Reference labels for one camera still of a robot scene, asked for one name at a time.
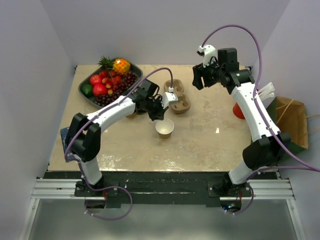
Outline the single brown paper cup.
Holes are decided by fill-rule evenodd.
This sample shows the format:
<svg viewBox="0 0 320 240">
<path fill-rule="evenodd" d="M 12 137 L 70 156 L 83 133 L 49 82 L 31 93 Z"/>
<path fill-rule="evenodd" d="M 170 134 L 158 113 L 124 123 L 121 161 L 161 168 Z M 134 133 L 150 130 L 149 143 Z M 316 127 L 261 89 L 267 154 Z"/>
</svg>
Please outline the single brown paper cup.
<svg viewBox="0 0 320 240">
<path fill-rule="evenodd" d="M 168 140 L 172 136 L 172 132 L 175 128 L 174 123 L 166 118 L 164 120 L 158 120 L 155 124 L 155 130 L 161 140 Z"/>
</svg>

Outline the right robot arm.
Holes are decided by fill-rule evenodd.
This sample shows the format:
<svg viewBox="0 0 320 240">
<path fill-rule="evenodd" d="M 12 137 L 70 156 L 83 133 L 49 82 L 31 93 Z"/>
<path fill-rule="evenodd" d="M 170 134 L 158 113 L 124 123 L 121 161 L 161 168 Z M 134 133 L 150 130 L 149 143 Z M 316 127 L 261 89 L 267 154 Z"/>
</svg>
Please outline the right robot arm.
<svg viewBox="0 0 320 240">
<path fill-rule="evenodd" d="M 223 192 L 233 197 L 254 171 L 278 164 L 285 154 L 281 145 L 287 146 L 291 137 L 282 133 L 269 116 L 257 95 L 252 74 L 239 67 L 235 48 L 217 50 L 207 44 L 199 46 L 197 53 L 203 62 L 192 68 L 193 86 L 202 90 L 221 84 L 238 104 L 250 130 L 252 142 L 242 152 L 243 161 L 229 171 L 228 181 L 222 185 Z"/>
</svg>

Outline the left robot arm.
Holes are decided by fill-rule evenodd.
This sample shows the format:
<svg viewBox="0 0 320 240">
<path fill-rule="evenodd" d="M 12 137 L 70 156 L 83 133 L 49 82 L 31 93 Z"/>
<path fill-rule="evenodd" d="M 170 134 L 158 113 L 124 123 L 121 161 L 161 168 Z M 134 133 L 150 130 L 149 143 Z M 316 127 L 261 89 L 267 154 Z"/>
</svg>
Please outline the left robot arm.
<svg viewBox="0 0 320 240">
<path fill-rule="evenodd" d="M 100 110 L 87 115 L 77 113 L 72 118 L 66 136 L 62 137 L 64 157 L 78 162 L 87 183 L 85 189 L 92 196 L 99 196 L 104 190 L 97 159 L 101 135 L 122 118 L 140 110 L 147 112 L 152 121 L 163 120 L 174 95 L 171 92 L 153 95 L 156 90 L 157 85 L 147 80 Z"/>
</svg>

